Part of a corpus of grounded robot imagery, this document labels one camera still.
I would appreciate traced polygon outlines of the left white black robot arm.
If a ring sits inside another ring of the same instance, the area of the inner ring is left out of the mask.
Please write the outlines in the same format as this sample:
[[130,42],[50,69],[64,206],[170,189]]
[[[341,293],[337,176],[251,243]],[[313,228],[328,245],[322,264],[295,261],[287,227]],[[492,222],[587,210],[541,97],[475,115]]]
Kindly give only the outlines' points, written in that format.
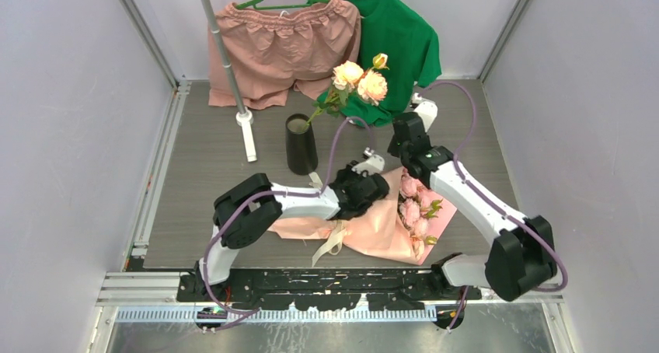
[[385,160],[377,155],[353,161],[322,188],[284,186],[256,173],[218,197],[213,204],[214,233],[198,261],[198,293],[209,301],[220,299],[239,251],[280,218],[336,221],[364,215],[389,193],[381,175],[384,166]]

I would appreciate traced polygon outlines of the cream printed ribbon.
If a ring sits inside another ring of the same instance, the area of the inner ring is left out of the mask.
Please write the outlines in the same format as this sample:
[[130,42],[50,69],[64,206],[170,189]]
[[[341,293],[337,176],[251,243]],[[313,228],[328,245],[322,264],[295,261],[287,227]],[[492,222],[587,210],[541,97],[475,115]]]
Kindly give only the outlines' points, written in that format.
[[349,235],[349,230],[347,229],[347,221],[335,221],[333,228],[330,229],[329,227],[321,227],[317,229],[317,233],[326,241],[313,254],[312,267],[316,266],[322,256],[326,254],[336,256],[342,250],[344,238]]

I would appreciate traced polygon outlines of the pink paper bouquet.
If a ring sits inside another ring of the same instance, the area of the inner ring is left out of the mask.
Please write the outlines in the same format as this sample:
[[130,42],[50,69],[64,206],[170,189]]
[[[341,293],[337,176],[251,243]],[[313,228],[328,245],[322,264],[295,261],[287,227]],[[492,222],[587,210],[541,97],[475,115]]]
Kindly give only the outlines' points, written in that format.
[[[421,265],[448,227],[457,208],[440,194],[422,186],[400,167],[384,174],[390,191],[361,217],[347,221],[349,235],[343,247],[358,253]],[[282,239],[317,240],[317,229],[333,228],[335,221],[320,218],[286,218],[268,230]]]

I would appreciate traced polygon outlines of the black conical vase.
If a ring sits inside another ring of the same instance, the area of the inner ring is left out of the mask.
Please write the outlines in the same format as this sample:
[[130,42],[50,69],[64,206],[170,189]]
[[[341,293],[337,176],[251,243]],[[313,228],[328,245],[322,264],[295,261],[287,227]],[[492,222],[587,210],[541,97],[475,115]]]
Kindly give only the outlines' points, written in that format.
[[297,175],[310,174],[319,165],[315,135],[308,119],[304,114],[292,114],[285,122],[287,164]]

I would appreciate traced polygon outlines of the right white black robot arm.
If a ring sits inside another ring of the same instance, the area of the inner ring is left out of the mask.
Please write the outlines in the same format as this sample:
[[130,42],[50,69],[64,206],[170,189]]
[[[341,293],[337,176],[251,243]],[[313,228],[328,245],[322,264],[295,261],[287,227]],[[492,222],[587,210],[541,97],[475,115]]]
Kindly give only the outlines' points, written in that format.
[[462,286],[489,288],[511,302],[529,291],[551,292],[544,282],[560,276],[554,289],[567,285],[567,270],[558,257],[549,222],[510,208],[471,176],[457,155],[433,146],[421,116],[407,112],[392,122],[389,153],[409,174],[452,203],[490,245],[486,256],[458,253],[441,261],[431,279],[432,291],[450,299]]

